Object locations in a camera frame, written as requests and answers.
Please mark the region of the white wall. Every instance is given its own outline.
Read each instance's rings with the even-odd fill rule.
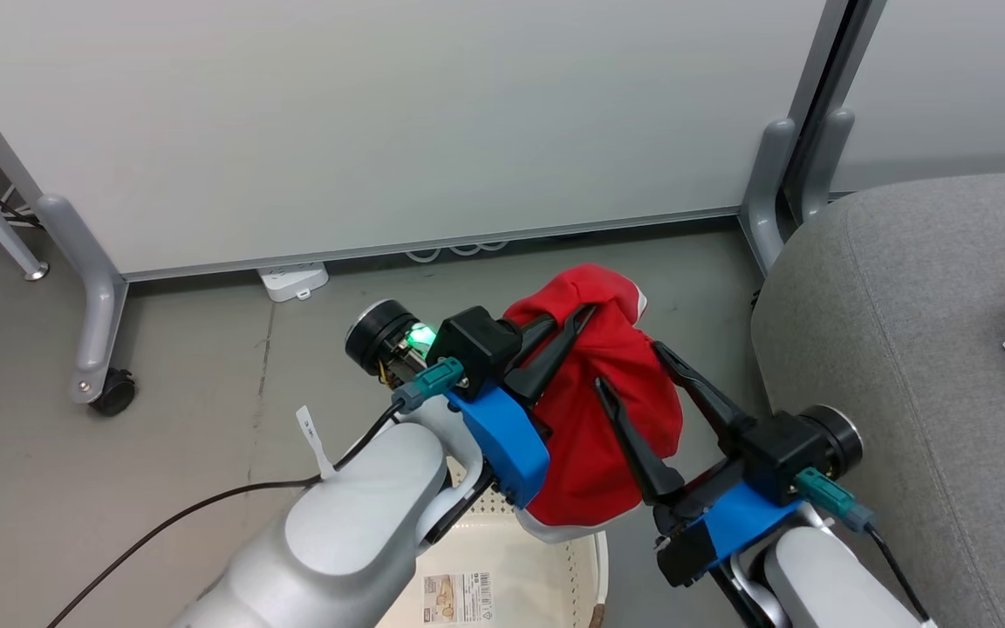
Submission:
[[[886,0],[832,189],[1005,171],[1005,1]]]
[[[823,0],[0,0],[0,130],[124,273],[735,206]]]

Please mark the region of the black wheel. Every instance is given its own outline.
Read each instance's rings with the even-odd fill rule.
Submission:
[[[96,413],[104,417],[115,417],[122,413],[135,401],[137,393],[135,375],[127,369],[116,369],[108,367],[108,378],[103,382],[103,393],[95,397],[95,401],[88,403],[88,406],[95,409]]]

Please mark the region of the gray cushion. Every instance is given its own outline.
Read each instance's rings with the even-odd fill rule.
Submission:
[[[1005,175],[830,204],[787,243],[751,329],[775,409],[825,403],[857,425],[845,484],[937,623],[1005,625]]]

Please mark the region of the white basket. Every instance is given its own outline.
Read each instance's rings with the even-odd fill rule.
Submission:
[[[462,480],[463,469],[449,464],[452,479]],[[435,589],[444,576],[453,596],[462,597],[449,605],[451,619],[436,613],[444,607],[436,597],[447,601],[447,591],[426,593],[426,581]],[[418,557],[413,580],[379,628],[599,628],[606,598],[605,534],[548,546],[523,530],[514,505],[487,489],[438,545]]]

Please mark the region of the white power strip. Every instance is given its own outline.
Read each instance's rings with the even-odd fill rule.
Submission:
[[[328,283],[324,262],[294,263],[291,266],[259,267],[258,275],[266,293],[276,302],[313,296],[313,290]]]

